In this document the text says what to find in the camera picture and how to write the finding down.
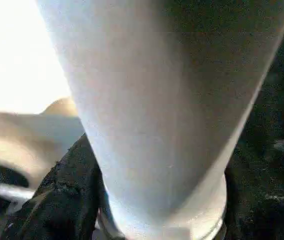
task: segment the white pole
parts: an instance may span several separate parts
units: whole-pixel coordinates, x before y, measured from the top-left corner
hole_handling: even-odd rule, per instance
[[[118,230],[212,239],[225,167],[284,34],[284,0],[37,1]]]

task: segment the beige surface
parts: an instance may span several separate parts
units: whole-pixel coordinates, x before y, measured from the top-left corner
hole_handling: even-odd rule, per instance
[[[39,114],[70,96],[33,0],[0,0],[0,112]]]
[[[64,97],[56,100],[49,105],[42,114],[47,115],[61,115],[61,116],[78,116],[76,105],[71,97]]]
[[[83,133],[76,117],[0,113],[0,165],[22,173],[36,188]]]

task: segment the black fabric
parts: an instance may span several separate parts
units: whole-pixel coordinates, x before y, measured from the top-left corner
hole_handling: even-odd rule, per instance
[[[225,171],[227,240],[284,240],[284,153],[240,142]]]
[[[1,240],[88,240],[98,212],[101,173],[83,135],[12,216]]]

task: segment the white tube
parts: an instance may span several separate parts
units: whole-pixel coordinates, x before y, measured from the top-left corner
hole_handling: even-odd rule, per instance
[[[128,239],[214,237],[284,33],[284,0],[176,2],[38,0]]]

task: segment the white cylindrical post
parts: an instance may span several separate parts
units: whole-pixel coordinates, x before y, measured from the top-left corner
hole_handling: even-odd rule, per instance
[[[37,0],[127,239],[210,239],[284,0]]]

